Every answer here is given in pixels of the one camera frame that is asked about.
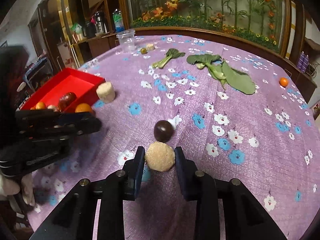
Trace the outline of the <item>red date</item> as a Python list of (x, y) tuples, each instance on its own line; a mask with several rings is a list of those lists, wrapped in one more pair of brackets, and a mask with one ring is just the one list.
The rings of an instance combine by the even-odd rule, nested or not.
[(58, 109), (63, 112), (73, 101), (76, 100), (76, 98), (77, 96), (73, 92), (68, 92), (61, 96), (57, 104)]

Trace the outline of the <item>large bok choy leaves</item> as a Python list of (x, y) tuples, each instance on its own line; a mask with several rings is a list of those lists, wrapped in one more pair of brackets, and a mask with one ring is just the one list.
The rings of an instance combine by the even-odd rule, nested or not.
[(222, 87), (225, 84), (229, 84), (246, 95), (255, 93), (256, 88), (251, 77), (244, 72), (230, 67), (220, 55), (190, 55), (187, 57), (187, 62), (196, 65), (198, 69), (207, 68), (211, 77), (218, 80)]

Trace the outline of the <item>orange tangerine at tray edge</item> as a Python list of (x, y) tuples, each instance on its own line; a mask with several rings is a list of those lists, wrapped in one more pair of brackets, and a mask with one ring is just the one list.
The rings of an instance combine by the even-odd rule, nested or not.
[(87, 103), (81, 103), (76, 106), (75, 113), (89, 112), (93, 113), (92, 107)]

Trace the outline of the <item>round beige sugarcane piece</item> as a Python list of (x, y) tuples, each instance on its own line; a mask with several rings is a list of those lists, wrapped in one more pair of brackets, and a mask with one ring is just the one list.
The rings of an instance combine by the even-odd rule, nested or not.
[(96, 89), (96, 93), (98, 98), (104, 103), (110, 103), (116, 98), (113, 85), (109, 81), (100, 84)]

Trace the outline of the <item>clear plastic cup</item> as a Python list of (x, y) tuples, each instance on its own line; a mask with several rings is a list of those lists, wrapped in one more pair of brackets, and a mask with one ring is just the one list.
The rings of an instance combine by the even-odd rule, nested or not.
[(134, 29), (128, 29), (117, 33), (116, 37), (124, 53), (133, 52), (135, 50), (135, 33)]

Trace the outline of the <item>far small orange kumquat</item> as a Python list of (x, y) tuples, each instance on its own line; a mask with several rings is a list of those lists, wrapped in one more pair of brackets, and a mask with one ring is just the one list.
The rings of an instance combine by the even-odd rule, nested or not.
[(288, 84), (289, 84), (289, 81), (288, 81), (287, 78), (281, 77), (281, 78), (279, 79), (279, 84), (280, 84), (282, 87), (286, 88), (286, 87), (288, 86)]

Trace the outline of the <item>white sugarcane chunk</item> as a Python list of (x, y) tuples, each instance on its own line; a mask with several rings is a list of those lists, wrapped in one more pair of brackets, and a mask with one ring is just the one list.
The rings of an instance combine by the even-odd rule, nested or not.
[(57, 107), (55, 105), (49, 105), (49, 106), (47, 106), (47, 109), (51, 109), (54, 112), (59, 112), (60, 111), (59, 107)]

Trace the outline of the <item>purple floral tablecloth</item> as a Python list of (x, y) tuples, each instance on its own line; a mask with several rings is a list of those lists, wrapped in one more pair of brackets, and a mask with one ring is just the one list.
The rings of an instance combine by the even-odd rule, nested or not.
[[(185, 37), (138, 37), (138, 49), (114, 48), (82, 66), (82, 71), (112, 83), (116, 98), (97, 101), (98, 133), (78, 137), (71, 155), (36, 171), (36, 205), (28, 214), (37, 229), (53, 208), (82, 178), (106, 178), (135, 156), (138, 146), (154, 142), (157, 121), (175, 128), (169, 141), (212, 177), (240, 179), (288, 239), (299, 239), (319, 210), (319, 130), (300, 90), (279, 84), (286, 74), (257, 55), (219, 43)], [(174, 48), (186, 55), (220, 55), (231, 67), (248, 74), (255, 93), (222, 87), (207, 69), (186, 57), (163, 69), (152, 64)]]

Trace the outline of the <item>large yellow orange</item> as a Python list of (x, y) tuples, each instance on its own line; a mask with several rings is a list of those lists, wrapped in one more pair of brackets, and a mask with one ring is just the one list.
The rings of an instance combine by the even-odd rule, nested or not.
[(36, 104), (35, 109), (36, 110), (42, 110), (42, 109), (46, 109), (47, 106), (44, 102), (40, 101)]

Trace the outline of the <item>small bok choy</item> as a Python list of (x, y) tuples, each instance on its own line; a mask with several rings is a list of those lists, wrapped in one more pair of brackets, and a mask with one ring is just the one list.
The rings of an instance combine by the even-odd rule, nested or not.
[(159, 69), (163, 69), (164, 66), (172, 59), (177, 59), (179, 57), (184, 57), (185, 56), (185, 52), (180, 52), (177, 49), (174, 48), (170, 48), (166, 54), (165, 54), (165, 58), (154, 62), (152, 64), (152, 68), (159, 68)]

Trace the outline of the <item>small beige chunk near cup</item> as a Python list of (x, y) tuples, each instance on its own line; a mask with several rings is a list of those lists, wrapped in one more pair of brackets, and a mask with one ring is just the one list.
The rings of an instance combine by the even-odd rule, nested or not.
[(152, 43), (146, 44), (145, 47), (146, 47), (147, 51), (153, 51), (153, 50), (155, 50), (155, 45), (152, 44)]

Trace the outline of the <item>green label water bottle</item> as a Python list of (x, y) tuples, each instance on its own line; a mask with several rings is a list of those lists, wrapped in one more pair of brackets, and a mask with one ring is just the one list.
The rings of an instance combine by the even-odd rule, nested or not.
[(124, 24), (123, 24), (123, 17), (120, 10), (116, 9), (113, 12), (113, 21), (114, 21), (116, 33), (119, 33), (125, 30)]

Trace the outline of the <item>round beige rice ball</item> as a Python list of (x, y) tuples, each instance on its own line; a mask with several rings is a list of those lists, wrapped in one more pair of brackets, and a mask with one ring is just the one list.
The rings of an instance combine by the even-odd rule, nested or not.
[(146, 154), (145, 161), (151, 170), (167, 172), (175, 165), (175, 152), (163, 142), (153, 142)]

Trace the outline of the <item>purple bottles pack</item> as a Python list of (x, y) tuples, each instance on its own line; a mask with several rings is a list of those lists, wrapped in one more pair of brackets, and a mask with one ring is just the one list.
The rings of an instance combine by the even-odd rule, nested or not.
[(308, 66), (309, 56), (302, 51), (297, 62), (297, 68), (304, 73), (307, 70)]

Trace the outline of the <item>steel black thermos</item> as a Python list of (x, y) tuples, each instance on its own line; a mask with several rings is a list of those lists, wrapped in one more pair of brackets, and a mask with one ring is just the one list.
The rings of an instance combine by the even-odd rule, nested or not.
[(104, 13), (102, 11), (97, 11), (94, 15), (95, 27), (98, 34), (107, 33), (107, 28), (105, 25)]

